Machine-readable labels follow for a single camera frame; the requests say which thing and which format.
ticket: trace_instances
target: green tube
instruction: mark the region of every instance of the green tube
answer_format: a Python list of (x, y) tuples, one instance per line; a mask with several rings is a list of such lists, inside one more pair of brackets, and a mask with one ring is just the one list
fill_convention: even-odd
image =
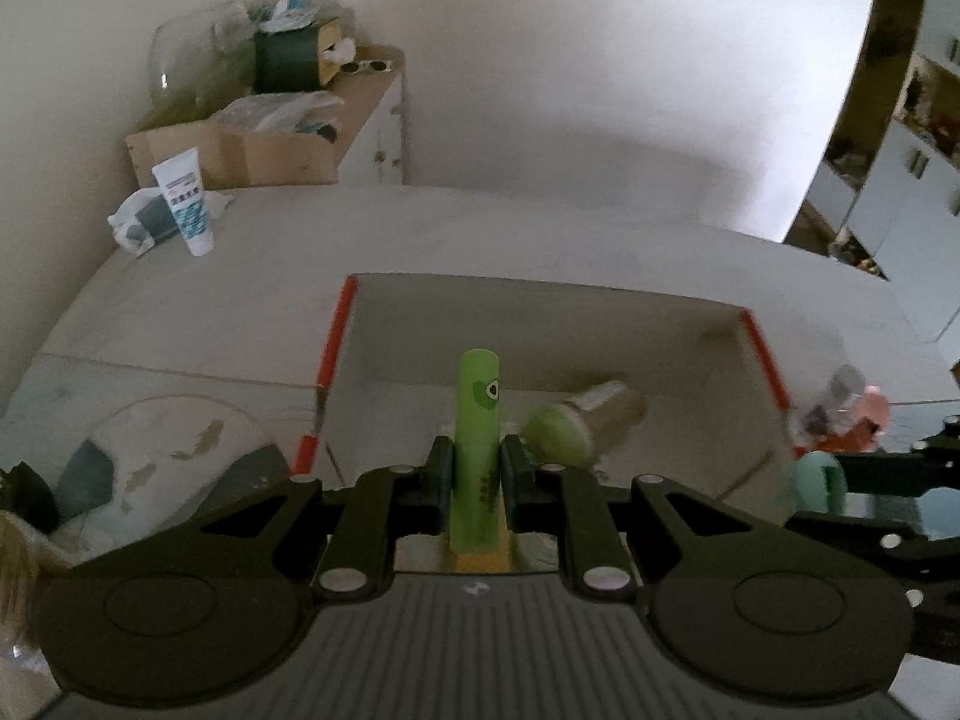
[(458, 555), (494, 552), (500, 495), (500, 360), (488, 349), (460, 357), (453, 435), (450, 549)]

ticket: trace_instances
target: toothpaste tube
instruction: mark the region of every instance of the toothpaste tube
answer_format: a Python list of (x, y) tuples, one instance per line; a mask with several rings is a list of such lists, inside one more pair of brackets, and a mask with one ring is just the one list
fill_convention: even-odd
[(460, 357), (453, 436), (450, 549), (488, 555), (499, 547), (500, 360), (488, 349)]
[(213, 231), (210, 229), (210, 213), (203, 202), (197, 150), (191, 148), (171, 157), (154, 167), (152, 172), (190, 253), (195, 257), (203, 256), (213, 248)]

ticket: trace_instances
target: white wall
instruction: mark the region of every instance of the white wall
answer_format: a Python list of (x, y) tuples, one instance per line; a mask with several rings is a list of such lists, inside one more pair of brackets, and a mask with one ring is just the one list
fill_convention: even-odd
[(226, 0), (0, 0), (0, 413), (113, 246), (157, 25)]
[(345, 0), (409, 61), (413, 183), (781, 240), (871, 0)]

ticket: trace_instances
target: red stripe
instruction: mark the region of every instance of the red stripe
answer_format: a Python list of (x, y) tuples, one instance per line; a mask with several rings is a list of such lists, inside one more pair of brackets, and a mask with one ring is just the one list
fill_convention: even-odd
[[(352, 308), (358, 286), (359, 281), (356, 276), (347, 276), (347, 281), (344, 281), (343, 288), (340, 290), (337, 307), (333, 312), (330, 332), (326, 335), (326, 346), (323, 348), (323, 357), (320, 358), (320, 368), (317, 370), (317, 414), (314, 419), (317, 432), (323, 417), (323, 401), (325, 401), (326, 391), (333, 382), (333, 374), (337, 370), (337, 359), (340, 357), (340, 347), (344, 343), (350, 308)], [(296, 459), (290, 471), (292, 475), (310, 473), (313, 470), (319, 442), (316, 433), (304, 434), (296, 450)]]
[(771, 392), (774, 394), (776, 408), (784, 413), (788, 412), (790, 410), (790, 396), (787, 394), (784, 380), (781, 379), (779, 370), (776, 368), (776, 361), (770, 347), (767, 346), (766, 338), (763, 338), (763, 333), (760, 332), (760, 324), (757, 324), (757, 318), (754, 317), (752, 311), (744, 309), (740, 312), (740, 320), (746, 325), (747, 335), (750, 336), (750, 341), (757, 351), (757, 357), (760, 358), (760, 366), (763, 368), (767, 384), (770, 385)]
[(306, 433), (301, 437), (299, 447), (296, 447), (296, 459), (290, 469), (291, 476), (296, 476), (299, 473), (310, 473), (313, 470), (313, 460), (317, 455), (318, 443), (319, 440), (312, 433)]
[(328, 389), (333, 382), (333, 374), (337, 370), (337, 358), (340, 357), (340, 347), (344, 342), (344, 333), (347, 332), (350, 308), (359, 284), (356, 276), (347, 276), (347, 281), (344, 281), (344, 287), (340, 290), (340, 299), (337, 301), (336, 311), (333, 312), (333, 322), (330, 322), (330, 332), (326, 336), (320, 370), (317, 371), (317, 386), (321, 389)]

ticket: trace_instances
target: cardboard box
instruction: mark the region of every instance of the cardboard box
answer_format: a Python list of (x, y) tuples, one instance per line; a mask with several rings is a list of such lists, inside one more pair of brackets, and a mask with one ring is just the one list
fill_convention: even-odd
[(343, 98), (337, 110), (340, 135), (328, 143), (319, 135), (251, 132), (214, 122), (189, 122), (134, 132), (126, 138), (137, 183), (157, 186), (151, 168), (189, 148), (200, 151), (203, 184), (208, 189), (335, 184), (337, 167), (360, 128), (403, 71), (403, 53), (393, 47), (366, 47), (365, 59), (388, 59), (390, 73), (339, 76), (329, 90)]
[(347, 485), (422, 464), (454, 421), (460, 356), (475, 346), (500, 357), (501, 424), (608, 379), (647, 396), (645, 420), (597, 466), (604, 484), (658, 473), (771, 522), (793, 514), (789, 399), (752, 314), (630, 290), (352, 276), (318, 379), (316, 462), (332, 456)]

